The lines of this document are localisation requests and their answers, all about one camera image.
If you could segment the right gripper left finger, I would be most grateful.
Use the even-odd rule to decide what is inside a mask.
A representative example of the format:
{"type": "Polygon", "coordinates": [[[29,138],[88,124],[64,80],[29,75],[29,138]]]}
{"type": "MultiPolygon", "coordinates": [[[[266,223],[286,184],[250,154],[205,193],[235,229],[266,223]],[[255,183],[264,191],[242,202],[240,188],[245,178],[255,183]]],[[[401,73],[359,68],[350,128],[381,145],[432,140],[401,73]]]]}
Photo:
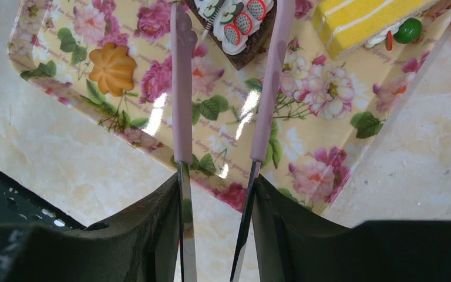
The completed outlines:
{"type": "Polygon", "coordinates": [[[179,191],[155,191],[83,230],[0,224],[0,281],[173,281],[179,191]]]}

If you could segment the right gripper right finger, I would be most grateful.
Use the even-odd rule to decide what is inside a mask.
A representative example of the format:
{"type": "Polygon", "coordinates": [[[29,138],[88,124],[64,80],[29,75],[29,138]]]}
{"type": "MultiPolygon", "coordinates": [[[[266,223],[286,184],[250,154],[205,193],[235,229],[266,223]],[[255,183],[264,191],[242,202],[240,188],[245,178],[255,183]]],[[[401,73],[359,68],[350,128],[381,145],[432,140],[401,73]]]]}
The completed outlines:
{"type": "Polygon", "coordinates": [[[451,281],[451,221],[374,220],[347,228],[255,179],[261,281],[451,281]]]}

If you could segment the pink silicone tongs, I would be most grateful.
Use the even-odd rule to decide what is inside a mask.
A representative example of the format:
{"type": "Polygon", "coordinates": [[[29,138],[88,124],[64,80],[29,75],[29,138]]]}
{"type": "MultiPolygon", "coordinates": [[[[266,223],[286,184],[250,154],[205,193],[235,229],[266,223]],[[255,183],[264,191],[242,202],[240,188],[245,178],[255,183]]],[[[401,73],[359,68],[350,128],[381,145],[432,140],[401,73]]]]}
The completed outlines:
{"type": "MultiPolygon", "coordinates": [[[[230,281],[239,281],[243,266],[246,242],[250,229],[255,198],[254,180],[258,177],[261,164],[267,155],[275,103],[278,96],[282,65],[287,52],[289,32],[292,28],[295,1],[278,1],[277,12],[267,67],[255,122],[255,132],[250,152],[252,160],[245,206],[241,216],[235,247],[230,281]]],[[[196,281],[196,249],[194,243],[194,223],[191,201],[190,165],[192,154],[192,75],[191,53],[197,42],[192,30],[191,19],[182,4],[175,3],[170,15],[171,58],[172,58],[172,130],[174,140],[174,160],[180,187],[179,228],[180,228],[180,266],[182,281],[196,281]]]]}

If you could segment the chocolate triangle cake slice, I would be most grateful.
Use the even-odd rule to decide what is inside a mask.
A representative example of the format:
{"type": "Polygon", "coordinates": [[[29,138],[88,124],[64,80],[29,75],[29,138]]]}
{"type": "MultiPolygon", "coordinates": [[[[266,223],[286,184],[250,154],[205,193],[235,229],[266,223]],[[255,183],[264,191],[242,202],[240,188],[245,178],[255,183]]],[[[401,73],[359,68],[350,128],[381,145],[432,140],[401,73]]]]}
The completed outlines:
{"type": "Polygon", "coordinates": [[[185,0],[202,24],[203,40],[211,39],[240,70],[270,37],[277,13],[275,0],[185,0]]]}

